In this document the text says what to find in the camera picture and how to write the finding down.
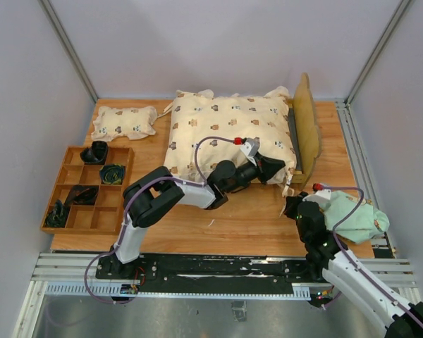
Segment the wooden pet bed frame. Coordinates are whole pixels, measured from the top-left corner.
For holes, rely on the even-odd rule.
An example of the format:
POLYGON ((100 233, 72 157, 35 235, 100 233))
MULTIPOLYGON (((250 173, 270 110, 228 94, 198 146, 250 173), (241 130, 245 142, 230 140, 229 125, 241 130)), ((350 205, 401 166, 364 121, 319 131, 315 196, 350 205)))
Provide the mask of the wooden pet bed frame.
POLYGON ((259 152, 285 163, 268 183, 280 186, 283 196, 305 187, 321 155, 321 134, 309 75, 301 74, 292 96, 280 86, 264 96, 249 96, 246 101, 254 116, 251 124, 256 130, 259 152))

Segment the cream animal print mattress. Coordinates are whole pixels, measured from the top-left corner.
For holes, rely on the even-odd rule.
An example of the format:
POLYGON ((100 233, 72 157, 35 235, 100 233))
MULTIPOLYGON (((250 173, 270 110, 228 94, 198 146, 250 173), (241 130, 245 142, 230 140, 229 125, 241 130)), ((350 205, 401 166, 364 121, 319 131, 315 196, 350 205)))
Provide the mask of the cream animal print mattress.
POLYGON ((233 143, 236 137, 257 140, 247 97, 177 92, 165 109, 171 129, 164 165, 173 176, 203 183, 220 161, 230 160, 238 167, 251 158, 233 143))

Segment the small animal print pillow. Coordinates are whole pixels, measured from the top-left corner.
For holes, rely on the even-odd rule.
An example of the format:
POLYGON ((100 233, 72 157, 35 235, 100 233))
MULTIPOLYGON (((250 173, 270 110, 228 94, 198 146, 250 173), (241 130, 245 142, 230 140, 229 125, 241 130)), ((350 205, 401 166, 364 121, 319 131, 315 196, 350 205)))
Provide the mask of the small animal print pillow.
POLYGON ((153 124, 158 115, 155 107, 111 108, 102 106, 93 121, 93 141, 110 142, 118 137, 142 139, 156 134, 153 124))

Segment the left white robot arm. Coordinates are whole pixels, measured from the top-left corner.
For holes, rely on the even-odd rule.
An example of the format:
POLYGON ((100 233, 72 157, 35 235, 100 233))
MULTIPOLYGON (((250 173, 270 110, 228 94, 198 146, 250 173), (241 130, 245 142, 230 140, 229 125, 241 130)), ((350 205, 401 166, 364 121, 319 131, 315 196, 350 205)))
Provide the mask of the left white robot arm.
POLYGON ((195 206, 214 210, 228 201, 227 194, 249 187, 258 179, 266 184, 285 162, 255 154, 236 166, 220 161, 203 183, 181 180, 161 166, 130 185, 123 193, 123 222, 109 256, 101 259, 109 278, 130 279, 135 276, 140 247, 147 229, 159 222, 174 206, 195 206))

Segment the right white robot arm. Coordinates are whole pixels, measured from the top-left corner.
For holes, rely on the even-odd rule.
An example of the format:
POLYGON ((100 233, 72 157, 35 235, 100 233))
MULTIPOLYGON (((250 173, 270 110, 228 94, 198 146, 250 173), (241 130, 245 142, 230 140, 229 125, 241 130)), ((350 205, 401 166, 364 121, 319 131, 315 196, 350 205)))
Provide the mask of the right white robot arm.
POLYGON ((423 337, 423 302, 413 304, 391 289, 326 228, 319 202, 329 198, 323 193, 288 196, 283 211, 305 245, 308 278, 335 286, 383 337, 423 337))

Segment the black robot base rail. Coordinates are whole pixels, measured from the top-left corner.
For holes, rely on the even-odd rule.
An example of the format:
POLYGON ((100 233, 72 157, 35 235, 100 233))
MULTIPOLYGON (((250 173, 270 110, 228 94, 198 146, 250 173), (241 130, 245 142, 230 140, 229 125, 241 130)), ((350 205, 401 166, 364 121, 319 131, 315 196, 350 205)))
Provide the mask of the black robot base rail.
POLYGON ((95 271, 97 279, 141 282, 142 291, 273 294, 291 291, 297 283, 326 284, 305 258, 143 253, 130 279, 106 277, 101 259, 95 271))

